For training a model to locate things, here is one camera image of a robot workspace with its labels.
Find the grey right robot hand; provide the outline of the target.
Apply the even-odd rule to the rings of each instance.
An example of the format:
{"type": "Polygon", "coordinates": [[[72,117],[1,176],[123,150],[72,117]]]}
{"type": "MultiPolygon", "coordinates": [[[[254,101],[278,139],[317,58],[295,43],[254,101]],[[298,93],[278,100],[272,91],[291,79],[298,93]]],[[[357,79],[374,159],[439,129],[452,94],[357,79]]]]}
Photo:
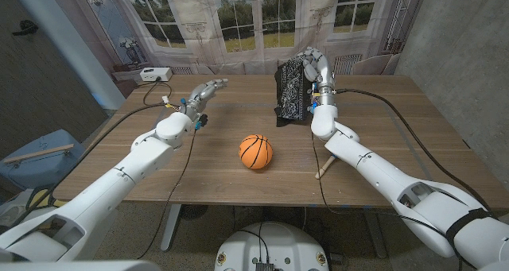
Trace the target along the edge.
{"type": "Polygon", "coordinates": [[[319,88],[329,87],[333,89],[336,85],[332,75],[332,69],[326,55],[317,48],[308,47],[305,51],[299,52],[302,57],[304,74],[308,81],[317,83],[319,88]]]}

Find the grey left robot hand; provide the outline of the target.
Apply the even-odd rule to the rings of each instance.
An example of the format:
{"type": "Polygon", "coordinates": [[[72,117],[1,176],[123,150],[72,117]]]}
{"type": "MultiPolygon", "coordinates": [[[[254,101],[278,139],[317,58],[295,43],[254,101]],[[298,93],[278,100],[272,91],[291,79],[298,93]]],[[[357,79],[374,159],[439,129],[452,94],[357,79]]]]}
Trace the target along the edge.
{"type": "Polygon", "coordinates": [[[187,115],[191,114],[191,110],[196,113],[203,112],[207,102],[216,95],[216,91],[226,87],[227,83],[228,79],[213,79],[195,87],[180,112],[187,115]]]}

